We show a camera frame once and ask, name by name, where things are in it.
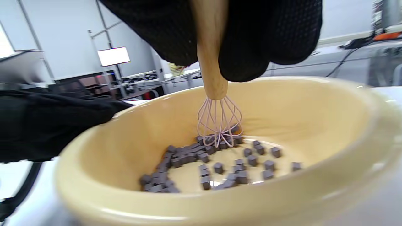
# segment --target pole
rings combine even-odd
[[[28,17],[27,11],[25,10],[25,7],[24,7],[24,4],[23,4],[22,0],[18,0],[18,4],[20,5],[21,11],[22,11],[22,13],[23,13],[23,15],[25,17],[25,21],[27,22],[27,25],[29,27],[29,30],[31,31],[33,40],[35,41],[35,44],[38,47],[38,50],[43,51],[43,48],[42,48],[42,46],[41,46],[41,44],[39,42],[39,39],[38,39],[38,36],[35,33],[35,30],[33,29],[31,20]],[[46,67],[46,69],[47,69],[47,71],[49,73],[50,78],[52,79],[53,82],[55,82],[55,78],[54,78],[53,72],[50,69],[49,63],[47,62],[46,59],[43,59],[43,62],[45,63],[45,67]]]

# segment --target black cable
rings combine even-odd
[[[27,197],[27,195],[32,189],[32,186],[36,178],[38,177],[41,166],[42,166],[41,162],[34,162],[23,185],[21,186],[17,194],[14,197],[6,198],[2,202],[0,202],[0,222],[2,222],[0,226],[3,226],[5,224],[6,218],[11,216],[14,213],[15,209]]]
[[[360,49],[360,48],[362,48],[362,47],[364,47],[364,46],[367,46],[367,45],[369,45],[369,44],[371,44],[371,43],[373,43],[373,41],[369,41],[369,42],[367,42],[366,44],[360,46],[359,48],[349,50],[349,51],[347,52],[347,54],[345,55],[345,57],[339,62],[339,64],[338,64],[329,74],[327,74],[325,77],[327,78],[327,77],[331,76],[335,71],[337,71],[337,70],[346,62],[346,59],[347,59],[352,53],[356,52],[358,49]]]

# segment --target table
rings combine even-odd
[[[388,95],[402,107],[402,86],[373,88]],[[140,104],[146,101],[130,101]],[[38,179],[26,200],[16,212],[7,219],[5,226],[78,226],[76,221],[63,207],[55,187],[53,172],[58,157],[45,162]],[[15,162],[0,165],[0,198],[14,195],[30,162]],[[402,225],[402,161],[397,173],[368,199],[356,207],[324,223],[324,226],[397,226]]]

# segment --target gray cube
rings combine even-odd
[[[143,186],[143,191],[150,191],[154,185],[152,183]]]
[[[163,172],[159,174],[159,180],[162,183],[165,183],[168,180],[168,173],[167,172]]]
[[[222,163],[217,162],[213,165],[213,170],[215,171],[215,173],[222,174],[224,172],[224,166]]]
[[[204,145],[204,138],[202,136],[195,137],[195,141],[197,141],[200,145]]]
[[[228,144],[227,144],[224,140],[222,140],[221,142],[219,142],[219,149],[225,150],[225,149],[227,149],[227,148],[228,148]]]
[[[223,190],[225,187],[224,187],[224,185],[218,185],[218,186],[216,186],[216,187],[213,187],[213,189],[216,191],[216,190]]]
[[[205,153],[204,150],[200,150],[200,151],[196,152],[196,154],[197,154],[198,156],[200,156],[200,155],[202,155],[202,154],[204,154],[204,153]]]
[[[181,156],[180,156],[180,163],[182,164],[182,165],[184,165],[184,164],[187,164],[189,162],[189,160],[188,160],[188,158],[187,158],[187,154],[182,154]]]
[[[142,177],[139,179],[139,183],[141,186],[145,186],[146,184],[151,183],[152,177],[148,174],[142,175]]]
[[[190,145],[190,146],[189,146],[189,149],[194,149],[194,148],[196,148],[196,147],[198,147],[198,146],[200,146],[200,144],[199,144],[199,143],[195,143],[195,144]]]
[[[239,171],[237,173],[237,182],[239,184],[248,184],[248,174],[247,171]]]
[[[200,154],[200,155],[198,156],[198,158],[199,158],[201,161],[205,162],[205,163],[208,163],[208,162],[209,162],[209,156],[208,156],[207,153]]]
[[[187,154],[187,160],[188,162],[196,162],[197,161],[197,155],[194,153],[188,153]]]
[[[249,155],[247,157],[247,162],[250,166],[257,166],[257,157],[254,155]]]
[[[176,152],[176,147],[173,146],[173,145],[169,145],[167,151],[170,152],[170,153],[175,153]]]
[[[215,138],[213,138],[213,137],[207,137],[207,138],[205,139],[205,143],[206,143],[207,145],[210,145],[211,143],[213,143],[214,139],[215,139]]]
[[[256,145],[254,148],[258,154],[260,154],[260,155],[265,154],[265,148],[262,145]]]
[[[261,143],[258,140],[255,140],[252,142],[253,148],[255,148],[255,146],[257,146],[257,145],[261,145]]]
[[[205,164],[202,164],[202,165],[200,165],[200,166],[198,166],[198,169],[201,171],[201,170],[207,170],[208,169],[208,167],[207,167],[207,165],[205,165]]]
[[[165,152],[163,155],[164,159],[170,160],[172,158],[173,154],[171,152]]]
[[[155,185],[153,187],[151,187],[151,189],[149,190],[152,193],[161,193],[163,189],[162,185]]]
[[[177,189],[175,186],[167,187],[168,193],[180,193],[180,190]]]
[[[209,176],[201,178],[201,186],[204,190],[211,189],[210,181],[211,181],[211,178]]]
[[[271,148],[271,154],[275,157],[275,158],[279,158],[282,156],[282,150],[278,147],[273,147]]]
[[[271,161],[271,160],[267,160],[264,162],[264,168],[266,170],[275,170],[275,162]]]
[[[159,177],[159,173],[152,173],[151,174],[151,178],[153,179],[153,178],[157,178],[157,177]]]
[[[165,182],[166,187],[174,186],[174,182],[172,180],[167,180]]]
[[[302,169],[302,163],[301,162],[292,162],[292,171],[297,171]]]
[[[234,137],[234,139],[235,139],[235,141],[236,141],[236,143],[237,143],[238,145],[244,143],[242,136],[236,136],[236,137]]]
[[[231,181],[237,181],[237,174],[236,173],[229,173],[228,177],[226,179],[231,180]]]
[[[212,148],[211,146],[207,146],[205,147],[205,151],[208,155],[212,155],[213,153],[215,153],[214,148]]]
[[[235,165],[244,165],[244,160],[241,158],[241,159],[236,159],[235,161],[234,161],[234,164]]]
[[[252,154],[252,150],[251,150],[251,149],[245,148],[245,149],[243,150],[243,155],[244,155],[245,157],[247,157],[247,156],[249,156],[249,155],[251,155],[251,154]]]
[[[179,168],[181,167],[181,161],[179,158],[174,158],[172,159],[172,167],[173,168]]]
[[[263,179],[264,181],[274,178],[274,172],[272,170],[264,170],[263,171]]]
[[[236,183],[236,181],[226,180],[226,181],[223,183],[223,186],[224,186],[224,188],[236,187],[236,186],[237,186],[237,183]]]
[[[209,176],[209,170],[201,170],[201,171],[200,171],[200,176],[201,176],[201,177],[207,177],[207,176]]]
[[[240,171],[245,171],[246,167],[244,165],[236,165],[233,167],[233,172],[238,173]]]

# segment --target cream bowl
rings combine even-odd
[[[139,178],[168,145],[194,141],[205,99],[197,87],[126,109],[79,135],[57,166],[60,197],[88,226],[312,225],[355,204],[399,162],[400,112],[360,84],[266,77],[229,83],[228,96],[242,110],[245,135],[281,145],[284,158],[304,169],[221,191],[139,191]]]

